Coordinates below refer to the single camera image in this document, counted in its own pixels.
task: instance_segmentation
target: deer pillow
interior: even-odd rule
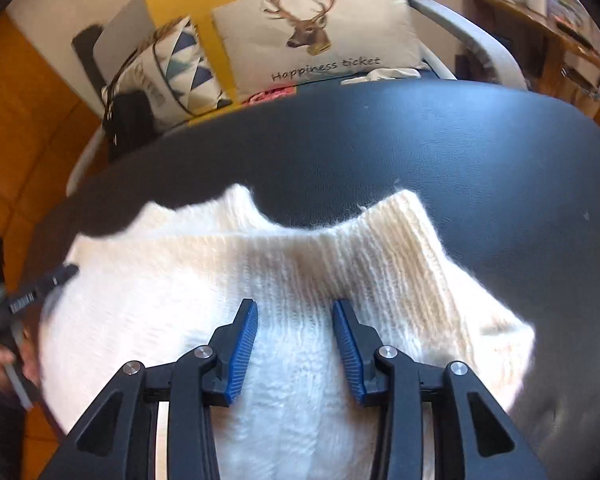
[[[421,61],[406,0],[237,0],[213,16],[240,100]]]

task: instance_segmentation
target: orange floor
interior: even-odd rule
[[[36,480],[58,448],[58,441],[39,407],[27,416],[22,480]]]

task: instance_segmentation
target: chair armrest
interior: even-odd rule
[[[413,9],[453,34],[473,52],[494,82],[526,90],[525,78],[513,56],[493,36],[465,17],[433,0],[407,0]]]
[[[456,76],[454,76],[453,72],[451,72],[451,70],[449,70],[447,66],[442,63],[442,61],[440,61],[440,58],[436,56],[427,45],[422,43],[420,40],[418,41],[420,42],[420,55],[422,56],[422,59],[424,59],[424,61],[426,61],[427,64],[432,68],[433,72],[435,72],[440,79],[456,80]]]

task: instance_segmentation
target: white knit sweater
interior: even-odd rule
[[[534,332],[450,261],[416,195],[402,191],[343,224],[273,224],[249,192],[178,211],[147,204],[107,238],[78,236],[80,274],[41,326],[46,401],[69,430],[129,360],[154,366],[207,343],[240,300],[259,327],[242,395],[212,412],[223,480],[366,480],[378,412],[355,406],[331,330],[349,298],[360,322],[419,362],[467,362],[508,409]],[[425,478],[432,478],[425,424]],[[157,478],[165,474],[166,410]]]

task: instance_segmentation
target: blue gripper pad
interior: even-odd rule
[[[257,331],[258,307],[256,303],[252,301],[244,319],[240,334],[238,335],[234,354],[229,361],[229,373],[226,391],[224,393],[228,405],[231,405],[234,402],[235,398],[240,395],[240,391],[242,390],[244,376],[247,373],[251,349],[253,349],[253,342],[256,339]]]
[[[362,358],[341,301],[333,303],[333,333],[336,336],[340,358],[351,393],[358,404],[364,405],[366,389]]]

